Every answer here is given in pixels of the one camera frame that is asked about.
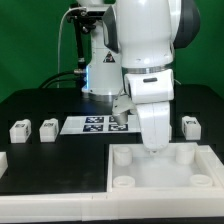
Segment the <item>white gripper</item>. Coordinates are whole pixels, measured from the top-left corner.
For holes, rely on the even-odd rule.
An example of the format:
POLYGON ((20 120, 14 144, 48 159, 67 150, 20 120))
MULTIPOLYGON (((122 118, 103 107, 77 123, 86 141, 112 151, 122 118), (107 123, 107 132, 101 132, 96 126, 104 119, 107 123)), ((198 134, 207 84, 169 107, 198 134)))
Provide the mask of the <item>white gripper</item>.
POLYGON ((170 135, 170 103, 139 104, 136 109, 146 150, 153 154, 166 148, 170 135))

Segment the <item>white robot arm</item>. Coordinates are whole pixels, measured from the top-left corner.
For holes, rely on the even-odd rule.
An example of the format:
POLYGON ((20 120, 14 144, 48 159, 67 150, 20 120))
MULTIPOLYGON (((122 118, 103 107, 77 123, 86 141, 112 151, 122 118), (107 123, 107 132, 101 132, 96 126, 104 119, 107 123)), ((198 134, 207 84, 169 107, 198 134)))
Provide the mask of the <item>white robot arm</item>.
POLYGON ((145 148, 166 148, 174 98, 171 64, 175 50, 187 47, 199 32, 195 0, 77 2, 80 22, 92 36, 92 59, 82 93, 112 101, 112 115, 120 125, 135 112, 145 148))

